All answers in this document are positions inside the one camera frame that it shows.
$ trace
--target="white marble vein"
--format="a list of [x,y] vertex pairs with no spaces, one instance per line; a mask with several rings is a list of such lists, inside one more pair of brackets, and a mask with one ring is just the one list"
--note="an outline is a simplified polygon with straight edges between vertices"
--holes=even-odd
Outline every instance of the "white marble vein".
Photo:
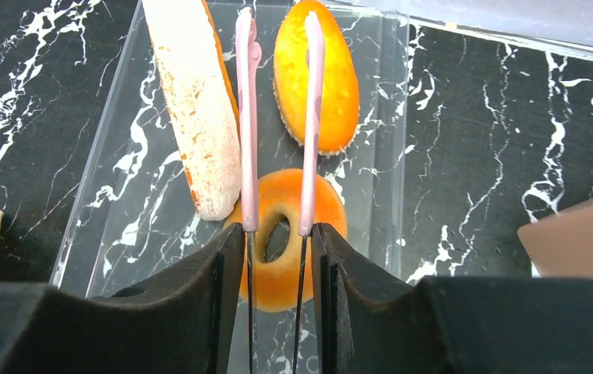
[[119,48],[119,51],[117,51],[117,54],[113,58],[111,58],[110,61],[106,62],[106,65],[104,66],[104,70],[101,72],[101,76],[99,77],[99,87],[97,88],[97,96],[99,96],[99,93],[101,92],[101,88],[104,85],[104,77],[106,76],[108,67],[110,67],[110,65],[119,58],[119,55],[122,54],[122,49],[124,49],[124,48]]
[[[533,200],[544,203],[548,210],[553,213],[559,212],[558,204],[565,193],[565,185],[563,180],[563,167],[561,164],[561,157],[563,156],[565,145],[564,137],[566,134],[565,124],[568,120],[569,106],[568,106],[568,90],[560,80],[562,78],[565,67],[567,66],[567,58],[562,58],[562,62],[558,62],[560,57],[554,56],[549,52],[545,53],[546,62],[549,67],[549,116],[550,122],[553,125],[553,132],[551,134],[551,143],[546,147],[542,162],[546,166],[542,173],[542,180],[535,181],[530,184],[530,188],[521,197],[530,222],[536,222],[539,217],[541,208],[533,208]],[[560,96],[563,97],[564,106],[559,105]]]
[[133,122],[129,127],[129,140],[139,145],[139,149],[125,154],[111,169],[113,172],[115,170],[120,170],[120,172],[125,175],[122,187],[119,191],[115,193],[115,188],[112,185],[103,185],[97,192],[97,198],[88,203],[86,207],[99,208],[105,201],[119,200],[122,195],[124,195],[129,183],[138,175],[140,168],[143,166],[143,161],[149,152],[143,124],[139,123],[139,121],[146,112],[155,110],[154,99],[156,98],[157,92],[161,89],[160,86],[153,84],[156,81],[156,64],[152,59],[150,61],[150,68],[147,71],[147,76],[143,79],[139,89],[139,96],[143,102],[143,106],[138,110],[136,117],[133,119]]

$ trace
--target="donut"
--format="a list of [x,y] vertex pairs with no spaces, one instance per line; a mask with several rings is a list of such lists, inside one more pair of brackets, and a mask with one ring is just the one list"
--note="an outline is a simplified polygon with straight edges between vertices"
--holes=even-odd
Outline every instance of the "donut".
[[310,12],[319,17],[326,41],[319,153],[330,156],[344,151],[354,139],[360,95],[347,41],[333,14],[317,0],[303,0],[294,5],[278,30],[274,94],[287,131],[302,146],[308,98],[305,18]]
[[[222,221],[241,191],[241,150],[214,22],[204,0],[144,0],[143,7],[193,205],[203,220]],[[187,31],[175,32],[181,25]]]
[[[302,237],[298,236],[298,215],[301,206],[302,169],[284,169],[264,175],[259,179],[259,230],[256,232],[256,247],[253,249],[253,287],[257,309],[263,312],[283,312],[296,306],[298,272],[301,263]],[[239,201],[225,227],[241,222]],[[289,220],[289,240],[283,254],[276,260],[264,261],[264,249],[271,231],[283,218]],[[348,234],[347,215],[344,205],[330,183],[316,176],[315,222],[331,224],[346,238]],[[312,299],[312,260],[309,255],[310,239],[305,260],[305,283],[303,302]],[[248,283],[244,260],[239,294],[248,300]]]

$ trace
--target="white baguette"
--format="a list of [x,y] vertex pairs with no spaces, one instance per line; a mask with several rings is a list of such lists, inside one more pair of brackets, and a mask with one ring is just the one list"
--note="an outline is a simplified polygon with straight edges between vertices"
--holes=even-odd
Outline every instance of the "white baguette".
[[143,0],[161,87],[197,213],[220,221],[241,191],[235,104],[200,0]]

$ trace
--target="acrylic box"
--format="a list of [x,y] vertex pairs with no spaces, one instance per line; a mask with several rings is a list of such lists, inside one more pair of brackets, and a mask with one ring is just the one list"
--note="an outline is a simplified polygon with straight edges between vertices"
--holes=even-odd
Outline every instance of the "acrylic box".
[[[281,122],[272,85],[275,37],[289,7],[287,2],[259,3],[255,17],[263,49],[257,72],[261,176],[300,168],[302,150]],[[235,92],[233,37],[241,6],[210,3]],[[346,5],[329,7],[350,44],[360,86],[361,123],[346,153],[321,157],[318,171],[344,202],[351,245],[400,277],[402,158],[408,152],[408,18]],[[83,297],[112,295],[199,249],[222,225],[195,214],[138,4],[51,282]],[[270,246],[279,240],[272,238]],[[304,305],[303,313],[298,372],[317,372],[312,302]],[[294,321],[294,309],[258,312],[259,372],[291,371]],[[247,304],[240,301],[229,372],[247,372],[247,355]]]

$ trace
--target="donut hole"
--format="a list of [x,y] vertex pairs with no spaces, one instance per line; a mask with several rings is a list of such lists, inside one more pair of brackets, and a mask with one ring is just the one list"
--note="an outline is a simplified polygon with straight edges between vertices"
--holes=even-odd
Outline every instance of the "donut hole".
[[265,263],[272,263],[282,256],[284,250],[287,248],[289,235],[289,220],[284,215],[280,216],[264,246],[262,258]]

